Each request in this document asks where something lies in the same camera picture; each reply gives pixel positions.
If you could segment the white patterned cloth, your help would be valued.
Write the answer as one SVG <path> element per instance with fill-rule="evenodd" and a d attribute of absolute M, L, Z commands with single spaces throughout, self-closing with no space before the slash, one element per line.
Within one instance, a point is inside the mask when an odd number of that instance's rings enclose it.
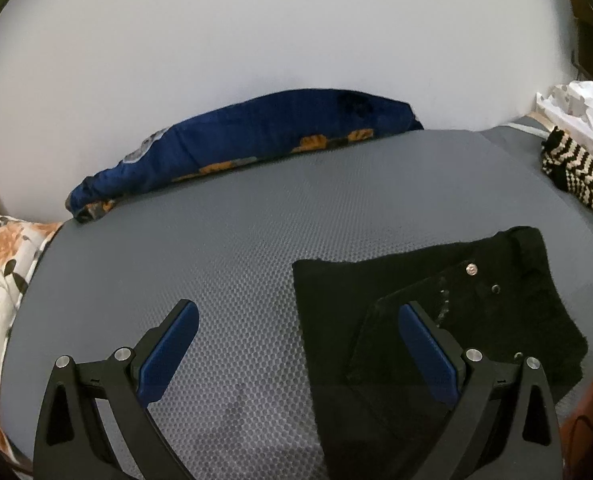
<path fill-rule="evenodd" d="M 537 93 L 536 110 L 593 153 L 593 81 L 575 80 Z"/>

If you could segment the black white striped cloth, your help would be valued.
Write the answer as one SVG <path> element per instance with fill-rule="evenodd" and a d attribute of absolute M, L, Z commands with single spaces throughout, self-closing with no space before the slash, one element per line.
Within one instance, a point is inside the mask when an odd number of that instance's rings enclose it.
<path fill-rule="evenodd" d="M 541 170 L 556 188 L 593 211 L 593 155 L 558 127 L 541 144 Z"/>

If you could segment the dark wall mirror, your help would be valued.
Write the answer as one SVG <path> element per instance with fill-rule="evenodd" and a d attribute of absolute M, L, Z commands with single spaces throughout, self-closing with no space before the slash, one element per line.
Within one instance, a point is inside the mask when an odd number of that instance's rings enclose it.
<path fill-rule="evenodd" d="M 573 64 L 586 79 L 593 81 L 593 9 L 588 0 L 569 0 L 576 27 Z"/>

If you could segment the black pants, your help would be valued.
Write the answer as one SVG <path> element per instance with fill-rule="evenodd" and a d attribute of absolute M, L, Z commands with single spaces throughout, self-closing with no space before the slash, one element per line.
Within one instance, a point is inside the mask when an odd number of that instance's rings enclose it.
<path fill-rule="evenodd" d="M 541 233 L 293 266 L 313 412 L 333 479 L 558 479 L 554 407 L 586 338 Z"/>

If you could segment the blue floral blanket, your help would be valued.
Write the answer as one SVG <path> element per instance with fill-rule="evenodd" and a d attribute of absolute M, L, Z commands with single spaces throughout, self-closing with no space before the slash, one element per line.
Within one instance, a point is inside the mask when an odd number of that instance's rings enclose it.
<path fill-rule="evenodd" d="M 80 223 L 96 221 L 120 200 L 172 183 L 421 127 L 408 103 L 383 96 L 341 89 L 267 94 L 152 133 L 115 166 L 80 182 L 65 207 Z"/>

